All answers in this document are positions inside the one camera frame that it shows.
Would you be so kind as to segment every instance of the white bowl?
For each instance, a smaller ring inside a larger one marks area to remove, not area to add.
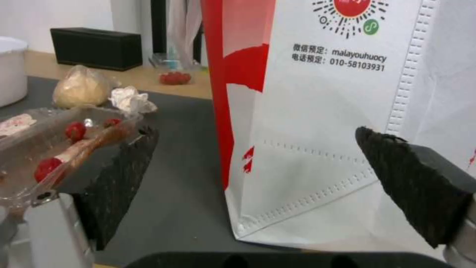
[[[0,36],[0,107],[14,103],[27,94],[24,52],[26,42]]]

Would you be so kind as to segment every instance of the black speaker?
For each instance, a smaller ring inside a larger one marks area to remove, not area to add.
[[[125,71],[142,65],[140,34],[88,28],[50,29],[60,64]]]

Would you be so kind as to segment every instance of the red and white bag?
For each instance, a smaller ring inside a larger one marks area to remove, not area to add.
[[[202,11],[236,238],[440,257],[354,133],[399,135],[476,174],[474,1],[202,0]]]

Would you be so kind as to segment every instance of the crumpled tissue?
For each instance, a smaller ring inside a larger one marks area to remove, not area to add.
[[[148,98],[147,93],[139,94],[135,87],[128,86],[113,89],[109,100],[112,106],[127,113],[151,113],[157,110],[157,106]]]

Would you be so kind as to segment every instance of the phone number text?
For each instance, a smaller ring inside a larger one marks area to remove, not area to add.
[[[357,68],[371,71],[384,71],[385,65],[369,62],[346,61],[343,59],[330,59],[330,65],[347,66],[348,68]]]

